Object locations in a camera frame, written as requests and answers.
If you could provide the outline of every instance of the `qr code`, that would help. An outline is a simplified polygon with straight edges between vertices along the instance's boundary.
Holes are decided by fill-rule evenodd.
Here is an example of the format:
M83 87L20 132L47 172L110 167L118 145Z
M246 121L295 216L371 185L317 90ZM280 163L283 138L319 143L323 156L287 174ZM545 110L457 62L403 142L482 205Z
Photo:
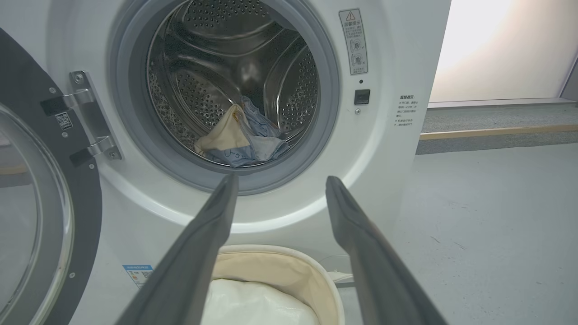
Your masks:
M68 113L66 112L56 115L56 121L60 125L60 128L63 130L72 127L71 118L68 116Z

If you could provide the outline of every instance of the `stainless steel drum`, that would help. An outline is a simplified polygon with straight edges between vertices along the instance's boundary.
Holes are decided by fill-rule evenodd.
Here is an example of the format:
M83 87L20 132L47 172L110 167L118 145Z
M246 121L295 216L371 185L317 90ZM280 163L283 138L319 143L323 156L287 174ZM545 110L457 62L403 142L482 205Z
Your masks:
M315 118L318 77L307 44L256 0L178 6L154 35L147 69L158 118L193 153L241 95L279 127L288 152Z

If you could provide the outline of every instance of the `screw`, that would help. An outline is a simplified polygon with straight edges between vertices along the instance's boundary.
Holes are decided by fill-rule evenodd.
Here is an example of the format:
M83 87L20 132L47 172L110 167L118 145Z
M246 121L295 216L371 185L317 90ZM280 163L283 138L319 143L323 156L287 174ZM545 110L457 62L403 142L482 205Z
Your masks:
M81 75L80 73L77 73L77 74L74 76L74 81L75 81L77 84L83 84L83 83L84 83L84 76Z

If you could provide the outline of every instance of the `black square latch hole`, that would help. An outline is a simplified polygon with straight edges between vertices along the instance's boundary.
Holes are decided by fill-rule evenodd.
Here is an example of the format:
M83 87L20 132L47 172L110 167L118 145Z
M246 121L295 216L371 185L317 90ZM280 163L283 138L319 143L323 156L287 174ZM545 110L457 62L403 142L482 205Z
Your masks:
M369 89L358 89L355 91L355 98L353 99L354 105L367 105L369 104Z

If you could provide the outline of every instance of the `front-loading washing machine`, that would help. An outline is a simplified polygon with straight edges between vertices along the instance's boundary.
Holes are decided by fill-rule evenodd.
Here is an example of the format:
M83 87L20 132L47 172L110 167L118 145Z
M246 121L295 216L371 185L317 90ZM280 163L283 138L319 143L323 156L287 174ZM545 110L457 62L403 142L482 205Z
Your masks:
M14 159L0 164L18 168L0 173L0 319L114 323L146 280L131 270L150 274L233 172L228 244L350 272L325 179L395 231L448 11L448 0L1 4L0 150ZM195 142L242 96L288 149L233 168Z

